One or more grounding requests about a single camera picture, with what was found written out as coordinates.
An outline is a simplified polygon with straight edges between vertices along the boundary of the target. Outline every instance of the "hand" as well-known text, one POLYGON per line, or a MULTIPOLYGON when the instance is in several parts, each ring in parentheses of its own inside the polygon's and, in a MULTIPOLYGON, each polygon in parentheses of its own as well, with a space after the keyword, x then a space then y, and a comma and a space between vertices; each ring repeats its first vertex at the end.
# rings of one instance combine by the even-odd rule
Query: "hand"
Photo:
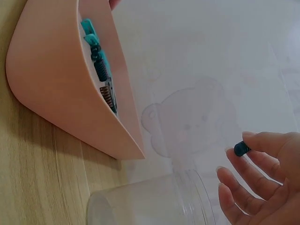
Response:
POLYGON ((116 6, 120 3, 121 0, 109 0, 109 5, 111 6, 111 10, 116 8, 116 6))
POLYGON ((222 211, 233 225, 299 225, 300 134, 244 132, 243 141, 252 149, 247 154, 252 162, 280 184, 229 149, 228 159, 262 199, 253 197, 227 168, 221 167, 217 176, 222 211))

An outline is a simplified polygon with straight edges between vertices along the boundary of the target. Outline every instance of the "black spring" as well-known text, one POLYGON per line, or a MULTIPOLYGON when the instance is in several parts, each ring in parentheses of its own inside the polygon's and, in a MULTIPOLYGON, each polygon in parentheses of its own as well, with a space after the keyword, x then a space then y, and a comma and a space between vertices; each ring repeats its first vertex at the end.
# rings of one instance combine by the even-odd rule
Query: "black spring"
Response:
POLYGON ((104 60, 100 59, 100 60, 95 61, 94 67, 95 67, 96 73, 99 77, 99 80, 101 82, 106 81, 108 78, 108 72, 106 70, 104 60))
POLYGON ((106 103, 108 104, 108 106, 110 107, 110 109, 114 112, 117 113, 117 109, 115 107, 115 104, 113 102, 113 98, 112 98, 112 94, 111 94, 111 90, 109 86, 104 86, 100 88, 100 92, 104 98, 104 100, 106 101, 106 103))

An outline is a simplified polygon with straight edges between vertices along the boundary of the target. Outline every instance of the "wooden table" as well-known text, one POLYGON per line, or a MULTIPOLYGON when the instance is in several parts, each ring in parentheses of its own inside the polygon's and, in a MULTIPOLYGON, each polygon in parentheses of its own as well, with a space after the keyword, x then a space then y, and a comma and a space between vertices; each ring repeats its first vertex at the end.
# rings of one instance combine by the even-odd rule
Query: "wooden table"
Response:
POLYGON ((11 93, 5 57, 25 2, 0 0, 0 224, 85 224, 90 194, 125 184, 125 171, 11 93))

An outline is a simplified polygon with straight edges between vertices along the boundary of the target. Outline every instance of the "small black object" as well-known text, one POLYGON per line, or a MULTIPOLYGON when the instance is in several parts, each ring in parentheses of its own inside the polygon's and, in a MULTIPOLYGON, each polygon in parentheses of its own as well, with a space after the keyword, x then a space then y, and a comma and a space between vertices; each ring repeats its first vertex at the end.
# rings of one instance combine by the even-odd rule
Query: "small black object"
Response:
POLYGON ((234 146, 234 153, 235 155, 237 155, 238 157, 243 156, 244 154, 246 154, 247 152, 249 152, 251 149, 244 143, 244 142, 240 142, 237 143, 234 146))
POLYGON ((101 82, 106 81, 108 78, 108 72, 106 70, 104 60, 100 59, 100 60, 95 61, 94 67, 95 67, 95 70, 96 70, 99 80, 101 82))
POLYGON ((113 98, 112 98, 112 93, 111 93, 110 87, 109 86, 101 87, 100 92, 101 92, 104 100, 106 101, 106 103, 110 107, 110 109, 114 113, 117 113, 117 109, 116 109, 115 103, 114 103, 113 98))
POLYGON ((99 45, 95 45, 90 48, 90 52, 91 52, 90 57, 92 61, 97 61, 102 59, 101 55, 99 54, 100 51, 101 51, 101 46, 99 45))

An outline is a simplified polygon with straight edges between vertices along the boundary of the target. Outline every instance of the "clear plastic cup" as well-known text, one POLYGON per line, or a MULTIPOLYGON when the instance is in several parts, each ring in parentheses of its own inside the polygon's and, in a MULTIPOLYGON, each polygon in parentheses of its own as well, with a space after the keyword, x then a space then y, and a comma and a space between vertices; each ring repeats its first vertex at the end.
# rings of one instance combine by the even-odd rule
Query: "clear plastic cup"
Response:
POLYGON ((94 193, 88 225, 215 225, 195 170, 94 193))

